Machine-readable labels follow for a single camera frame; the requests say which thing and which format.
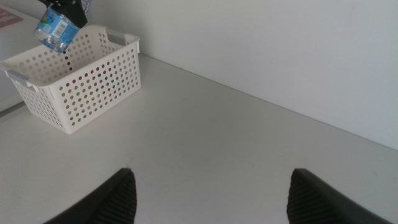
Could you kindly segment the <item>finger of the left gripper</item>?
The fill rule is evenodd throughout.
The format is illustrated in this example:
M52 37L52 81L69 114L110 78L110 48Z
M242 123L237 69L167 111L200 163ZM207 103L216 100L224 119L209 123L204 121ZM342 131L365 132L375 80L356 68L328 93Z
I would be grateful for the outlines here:
M78 28L88 22L88 0L39 0L47 8L64 15Z

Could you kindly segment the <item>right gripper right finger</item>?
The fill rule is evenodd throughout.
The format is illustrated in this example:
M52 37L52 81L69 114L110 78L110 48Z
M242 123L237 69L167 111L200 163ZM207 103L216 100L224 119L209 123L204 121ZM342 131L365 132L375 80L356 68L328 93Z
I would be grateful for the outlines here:
M388 223L303 168L291 175L286 212L290 223Z

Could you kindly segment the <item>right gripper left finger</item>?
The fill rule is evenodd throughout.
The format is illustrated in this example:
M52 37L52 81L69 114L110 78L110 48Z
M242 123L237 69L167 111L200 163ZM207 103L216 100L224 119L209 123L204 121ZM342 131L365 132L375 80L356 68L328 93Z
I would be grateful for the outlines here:
M136 211L135 175L130 168L122 168L47 223L134 223Z

